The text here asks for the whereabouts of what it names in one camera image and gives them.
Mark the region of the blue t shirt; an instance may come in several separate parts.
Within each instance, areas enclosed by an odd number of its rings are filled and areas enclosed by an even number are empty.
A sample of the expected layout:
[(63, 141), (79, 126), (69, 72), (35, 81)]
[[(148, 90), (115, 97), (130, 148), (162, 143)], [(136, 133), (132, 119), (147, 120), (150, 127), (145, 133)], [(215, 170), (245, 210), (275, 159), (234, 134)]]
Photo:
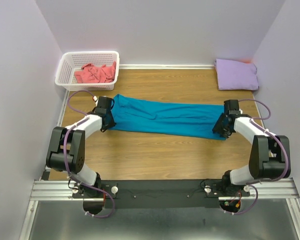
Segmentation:
[(113, 130), (221, 140), (213, 127), (224, 107), (213, 104), (167, 103), (117, 94), (111, 110)]

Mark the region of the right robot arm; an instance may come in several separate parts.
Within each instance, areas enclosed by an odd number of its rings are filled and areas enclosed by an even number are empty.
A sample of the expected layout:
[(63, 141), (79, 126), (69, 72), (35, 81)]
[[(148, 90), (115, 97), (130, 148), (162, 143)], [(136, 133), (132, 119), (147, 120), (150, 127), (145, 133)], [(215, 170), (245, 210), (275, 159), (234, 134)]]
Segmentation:
[(226, 139), (233, 133), (241, 134), (251, 143), (248, 164), (226, 171), (216, 184), (224, 196), (231, 196), (247, 185), (276, 182), (291, 174), (289, 138), (257, 124), (253, 117), (243, 113), (239, 102), (236, 99), (224, 101), (224, 111), (212, 129), (214, 134)]

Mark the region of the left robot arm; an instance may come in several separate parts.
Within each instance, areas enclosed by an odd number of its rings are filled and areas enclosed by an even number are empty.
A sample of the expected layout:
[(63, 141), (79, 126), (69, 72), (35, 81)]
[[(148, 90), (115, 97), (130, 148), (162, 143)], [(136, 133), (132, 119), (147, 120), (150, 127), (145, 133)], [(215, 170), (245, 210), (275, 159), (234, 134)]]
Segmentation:
[(95, 107), (84, 117), (66, 127), (52, 130), (46, 156), (46, 166), (66, 172), (76, 182), (73, 190), (90, 198), (105, 196), (100, 175), (85, 164), (86, 139), (95, 132), (105, 132), (116, 125), (112, 115), (115, 100), (101, 96), (94, 97)]

